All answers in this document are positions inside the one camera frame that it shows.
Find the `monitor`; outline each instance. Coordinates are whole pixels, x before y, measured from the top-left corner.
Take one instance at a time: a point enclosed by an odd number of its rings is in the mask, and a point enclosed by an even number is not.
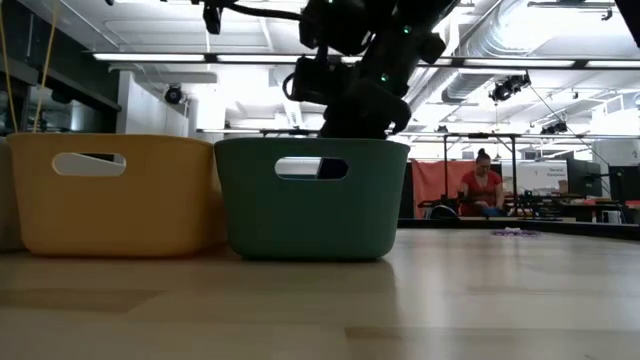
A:
[[[600,164],[567,159],[567,180],[569,194],[581,196],[602,196]]]
[[[613,200],[640,200],[640,166],[610,166],[609,179]]]

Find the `red partition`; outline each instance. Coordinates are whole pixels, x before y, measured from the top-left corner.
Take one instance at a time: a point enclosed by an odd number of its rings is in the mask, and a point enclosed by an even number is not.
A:
[[[444,161],[430,163],[411,160],[413,172],[413,200],[416,206],[417,218],[423,218],[424,212],[417,206],[423,201],[440,199],[445,191]],[[460,190],[462,176],[473,171],[473,161],[450,161],[449,170],[449,197],[455,198]]]

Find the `woman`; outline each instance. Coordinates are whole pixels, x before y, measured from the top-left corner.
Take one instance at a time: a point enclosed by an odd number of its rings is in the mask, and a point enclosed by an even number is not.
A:
[[[504,193],[502,179],[491,171],[491,157],[484,149],[478,151],[476,168],[462,177],[465,202],[460,206],[462,216],[495,216],[502,211]]]

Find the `teal storage bin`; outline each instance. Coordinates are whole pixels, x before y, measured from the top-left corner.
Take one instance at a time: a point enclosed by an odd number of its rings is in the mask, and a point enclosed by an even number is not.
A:
[[[245,258],[371,260],[395,240],[409,147],[382,140],[223,140],[216,162],[231,248]],[[285,157],[344,160],[339,180],[285,179]]]

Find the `security camera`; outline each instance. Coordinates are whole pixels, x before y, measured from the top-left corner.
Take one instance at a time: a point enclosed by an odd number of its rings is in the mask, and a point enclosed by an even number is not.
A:
[[[184,101],[184,93],[182,92],[182,85],[171,84],[169,90],[164,94],[164,100],[172,105],[181,104]]]

